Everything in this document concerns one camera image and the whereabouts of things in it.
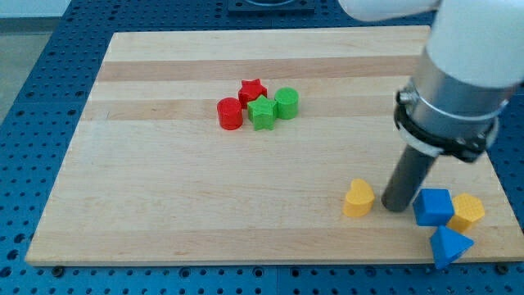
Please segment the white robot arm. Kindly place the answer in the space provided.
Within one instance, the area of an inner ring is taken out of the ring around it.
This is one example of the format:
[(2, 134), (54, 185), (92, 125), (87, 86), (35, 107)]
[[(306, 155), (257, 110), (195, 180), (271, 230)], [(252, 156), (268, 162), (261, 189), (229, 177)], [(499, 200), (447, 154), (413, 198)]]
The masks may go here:
[(417, 69), (397, 93), (407, 157), (475, 161), (497, 137), (498, 115), (523, 80), (522, 0), (340, 0), (356, 20), (436, 11)]

